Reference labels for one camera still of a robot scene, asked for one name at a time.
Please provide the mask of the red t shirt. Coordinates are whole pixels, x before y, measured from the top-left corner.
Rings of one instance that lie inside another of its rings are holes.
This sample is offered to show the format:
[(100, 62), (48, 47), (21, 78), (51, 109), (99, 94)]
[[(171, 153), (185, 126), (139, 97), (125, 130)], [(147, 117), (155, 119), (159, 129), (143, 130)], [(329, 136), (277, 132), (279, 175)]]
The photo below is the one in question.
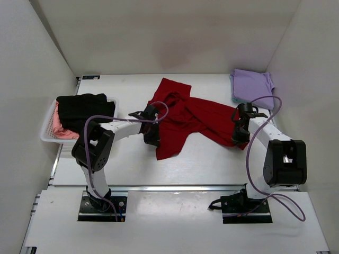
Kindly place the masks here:
[[(157, 160), (178, 155), (187, 137), (201, 133), (208, 139), (226, 147), (234, 147), (235, 127), (231, 116), (235, 108), (217, 102), (190, 96), (191, 86), (163, 78), (149, 104), (155, 105), (160, 114), (168, 113), (159, 124), (160, 143), (156, 148)], [(167, 105), (166, 109), (159, 102)]]

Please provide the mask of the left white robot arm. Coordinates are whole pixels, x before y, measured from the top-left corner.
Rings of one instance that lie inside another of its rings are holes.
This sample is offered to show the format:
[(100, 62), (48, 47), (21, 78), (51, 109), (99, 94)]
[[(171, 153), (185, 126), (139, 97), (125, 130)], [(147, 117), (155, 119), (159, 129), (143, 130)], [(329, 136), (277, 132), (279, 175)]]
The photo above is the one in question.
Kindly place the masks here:
[(132, 112), (125, 119), (95, 115), (85, 122), (83, 132), (73, 146), (72, 156), (85, 175), (86, 191), (96, 210), (116, 211), (104, 173), (113, 143), (131, 135), (142, 134), (144, 143), (158, 147), (159, 124), (167, 114), (168, 108), (161, 115), (154, 105), (148, 105), (143, 111)]

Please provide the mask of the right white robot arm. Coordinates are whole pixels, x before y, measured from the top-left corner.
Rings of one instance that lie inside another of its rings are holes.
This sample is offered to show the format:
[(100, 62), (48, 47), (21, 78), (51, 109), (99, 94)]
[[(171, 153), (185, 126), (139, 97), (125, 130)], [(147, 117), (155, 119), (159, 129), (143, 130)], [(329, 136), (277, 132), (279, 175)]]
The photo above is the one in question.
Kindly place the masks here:
[(253, 179), (247, 164), (248, 184), (235, 194), (211, 202), (208, 209), (221, 210), (226, 217), (265, 213), (267, 199), (274, 197), (276, 191), (306, 183), (306, 144), (283, 134), (252, 103), (239, 104), (231, 120), (235, 124), (232, 141), (237, 146), (248, 146), (246, 163), (255, 140), (266, 148), (263, 171)]

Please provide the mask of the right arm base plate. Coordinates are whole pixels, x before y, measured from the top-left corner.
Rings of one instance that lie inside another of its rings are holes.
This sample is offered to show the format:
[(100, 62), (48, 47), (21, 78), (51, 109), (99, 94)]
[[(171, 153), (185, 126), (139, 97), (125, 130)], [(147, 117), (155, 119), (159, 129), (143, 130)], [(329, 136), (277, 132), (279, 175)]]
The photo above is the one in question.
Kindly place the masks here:
[(247, 198), (245, 194), (221, 196), (223, 224), (270, 224), (273, 222), (268, 201)]

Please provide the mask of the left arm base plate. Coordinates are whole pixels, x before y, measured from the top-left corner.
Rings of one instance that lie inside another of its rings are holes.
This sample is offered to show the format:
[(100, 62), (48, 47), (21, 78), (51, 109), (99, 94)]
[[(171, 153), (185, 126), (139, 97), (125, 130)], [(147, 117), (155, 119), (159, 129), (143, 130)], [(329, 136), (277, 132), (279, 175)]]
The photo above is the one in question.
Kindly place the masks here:
[(88, 193), (83, 191), (77, 220), (80, 222), (125, 222), (127, 201), (127, 193), (113, 192), (111, 194), (111, 202), (115, 207), (115, 213), (109, 203), (105, 201), (100, 202), (103, 204), (100, 208), (100, 205), (95, 204)]

